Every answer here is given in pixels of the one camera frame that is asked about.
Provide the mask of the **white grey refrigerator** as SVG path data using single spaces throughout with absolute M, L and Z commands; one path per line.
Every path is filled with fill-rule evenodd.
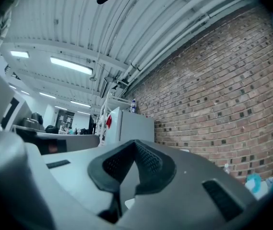
M 106 130 L 106 145 L 132 139 L 154 142 L 154 120 L 152 118 L 120 108 L 116 108 L 109 115 L 112 116 L 112 123 L 110 129 Z

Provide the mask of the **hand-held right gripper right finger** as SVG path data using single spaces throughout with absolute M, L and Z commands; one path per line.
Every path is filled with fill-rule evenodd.
M 152 142 L 146 145 L 171 157 L 177 172 L 161 192 L 136 195 L 133 206 L 123 215 L 123 227 L 131 230 L 217 230 L 227 224 L 203 187 L 214 181 L 245 211 L 255 197 L 240 181 L 206 158 Z

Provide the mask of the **teal plush toy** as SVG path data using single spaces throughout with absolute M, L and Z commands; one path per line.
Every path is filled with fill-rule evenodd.
M 249 174 L 246 178 L 245 182 L 245 187 L 252 192 L 253 194 L 257 193 L 261 189 L 261 182 L 262 179 L 261 177 L 254 173 L 254 174 Z

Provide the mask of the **black computer monitor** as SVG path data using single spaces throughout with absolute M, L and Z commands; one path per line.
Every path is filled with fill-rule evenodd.
M 96 124 L 95 124 L 95 122 L 93 120 L 93 117 L 92 117 L 92 115 L 90 115 L 89 116 L 89 125 L 88 125 L 88 134 L 89 135 L 92 135 L 92 134 L 95 133 L 94 132 L 95 126 L 96 126 Z

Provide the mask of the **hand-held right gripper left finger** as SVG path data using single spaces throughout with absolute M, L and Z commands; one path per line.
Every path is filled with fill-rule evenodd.
M 85 209 L 116 223 L 122 217 L 120 186 L 134 163 L 134 140 L 44 155 L 60 186 Z

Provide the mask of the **bundle of white ceiling pipes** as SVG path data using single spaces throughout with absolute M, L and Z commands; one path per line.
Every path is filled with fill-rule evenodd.
M 131 66 L 120 75 L 119 79 L 127 79 L 128 83 L 132 83 L 191 31 L 241 1 L 244 0 L 188 1 L 149 37 L 149 40 L 131 62 Z

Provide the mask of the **ceiling air conditioner unit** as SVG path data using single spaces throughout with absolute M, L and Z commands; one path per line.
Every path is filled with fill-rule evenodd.
M 106 77 L 102 81 L 102 88 L 99 97 L 105 98 L 108 93 L 112 96 L 120 97 L 126 87 L 126 83 L 112 77 Z

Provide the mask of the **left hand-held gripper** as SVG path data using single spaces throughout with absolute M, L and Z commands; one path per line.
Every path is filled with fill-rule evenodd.
M 33 113 L 25 99 L 0 76 L 0 130 L 42 130 L 39 120 L 39 114 Z

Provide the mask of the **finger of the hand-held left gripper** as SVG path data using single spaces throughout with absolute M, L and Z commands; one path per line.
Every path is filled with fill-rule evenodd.
M 35 144 L 41 155 L 86 150 L 99 145 L 97 135 L 35 133 L 25 135 L 24 141 Z

